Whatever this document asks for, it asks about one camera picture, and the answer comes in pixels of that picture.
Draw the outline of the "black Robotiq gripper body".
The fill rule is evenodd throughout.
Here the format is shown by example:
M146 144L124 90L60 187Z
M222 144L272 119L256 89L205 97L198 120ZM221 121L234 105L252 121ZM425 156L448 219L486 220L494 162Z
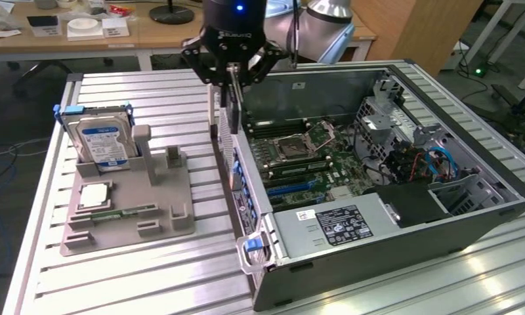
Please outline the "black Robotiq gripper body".
M248 62L266 46L264 34L265 1L204 1L200 42L216 58L216 69L206 79L213 85L230 83L226 67L238 65L238 82L260 82L269 71L269 62L261 59L249 68Z

